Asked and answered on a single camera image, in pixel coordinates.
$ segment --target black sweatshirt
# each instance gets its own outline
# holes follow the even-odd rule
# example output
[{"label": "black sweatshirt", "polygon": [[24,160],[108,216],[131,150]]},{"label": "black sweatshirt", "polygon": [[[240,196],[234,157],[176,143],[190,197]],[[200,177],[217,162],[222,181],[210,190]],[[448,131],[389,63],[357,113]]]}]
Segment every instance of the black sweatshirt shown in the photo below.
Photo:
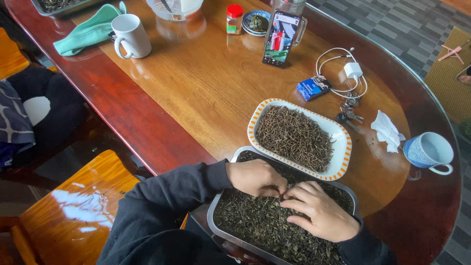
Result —
[{"label": "black sweatshirt", "polygon": [[[118,212],[97,264],[238,264],[201,236],[173,229],[174,220],[232,188],[227,160],[180,166],[137,183],[118,202]],[[395,264],[394,254],[373,237],[362,220],[360,232],[339,242],[346,264]]]}]

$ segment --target green towel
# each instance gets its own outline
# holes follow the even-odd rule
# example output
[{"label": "green towel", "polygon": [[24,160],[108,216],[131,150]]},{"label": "green towel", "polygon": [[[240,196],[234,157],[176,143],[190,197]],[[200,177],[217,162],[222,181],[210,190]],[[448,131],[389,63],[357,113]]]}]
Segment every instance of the green towel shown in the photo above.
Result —
[{"label": "green towel", "polygon": [[119,9],[106,4],[89,20],[74,28],[65,39],[53,43],[54,47],[60,55],[71,56],[87,46],[105,41],[108,39],[108,34],[113,31],[111,22],[122,14],[126,14],[123,2],[119,3]]}]

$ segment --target white mug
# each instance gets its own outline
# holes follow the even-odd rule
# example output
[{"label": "white mug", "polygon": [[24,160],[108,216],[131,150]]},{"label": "white mug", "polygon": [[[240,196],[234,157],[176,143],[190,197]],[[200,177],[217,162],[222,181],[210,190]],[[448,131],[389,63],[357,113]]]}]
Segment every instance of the white mug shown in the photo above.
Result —
[{"label": "white mug", "polygon": [[[114,41],[114,50],[119,57],[123,59],[142,58],[147,56],[152,50],[149,38],[142,26],[138,16],[133,14],[124,14],[117,16],[111,22],[116,40]],[[122,44],[126,52],[126,56],[121,54],[119,45]]]},{"label": "white mug", "polygon": [[[453,167],[450,165],[454,156],[453,148],[440,134],[424,132],[407,140],[403,149],[407,160],[414,166],[428,168],[440,175],[448,175],[453,172]],[[448,171],[437,170],[435,166],[438,165],[448,167]]]}]

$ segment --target glass mug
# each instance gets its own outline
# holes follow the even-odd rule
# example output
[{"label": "glass mug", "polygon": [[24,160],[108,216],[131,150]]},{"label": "glass mug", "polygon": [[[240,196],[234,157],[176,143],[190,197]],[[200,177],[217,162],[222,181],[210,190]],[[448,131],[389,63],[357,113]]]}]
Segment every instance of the glass mug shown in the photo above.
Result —
[{"label": "glass mug", "polygon": [[[306,0],[272,0],[271,1],[271,15],[270,15],[270,23],[268,24],[270,28],[273,24],[273,19],[275,18],[275,11],[282,10],[288,11],[294,14],[297,14],[301,17],[300,26],[298,27],[297,32],[293,37],[293,42],[291,43],[291,47],[296,47],[300,42],[301,38],[306,30],[306,25],[308,24],[308,20],[301,16],[304,7],[306,6]],[[263,50],[267,48],[268,39],[270,34],[265,35],[265,44]]]}]

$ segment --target mug handle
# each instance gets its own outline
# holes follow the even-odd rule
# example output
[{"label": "mug handle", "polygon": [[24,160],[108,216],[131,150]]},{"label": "mug handle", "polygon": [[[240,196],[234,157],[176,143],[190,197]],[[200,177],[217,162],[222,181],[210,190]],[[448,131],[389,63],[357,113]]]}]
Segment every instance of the mug handle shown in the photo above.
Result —
[{"label": "mug handle", "polygon": [[121,42],[124,40],[123,37],[118,37],[115,41],[114,41],[114,51],[116,51],[116,53],[118,54],[119,57],[123,58],[123,59],[129,59],[131,58],[131,56],[133,55],[132,52],[128,52],[128,54],[126,54],[126,56],[123,56],[121,54],[121,51],[119,50],[119,45],[121,44]]},{"label": "mug handle", "polygon": [[429,167],[429,169],[431,171],[437,173],[437,174],[440,174],[440,175],[448,175],[448,174],[451,174],[453,172],[453,167],[450,164],[446,164],[446,165],[443,165],[443,166],[448,167],[447,172],[443,172],[443,171],[439,171],[439,170],[435,169],[436,166],[431,166],[431,167]]},{"label": "mug handle", "polygon": [[304,35],[304,31],[306,30],[307,24],[308,24],[308,20],[305,19],[304,17],[301,17],[298,36],[296,37],[296,40],[293,41],[293,43],[291,44],[291,47],[296,47],[301,42],[302,36]]}]

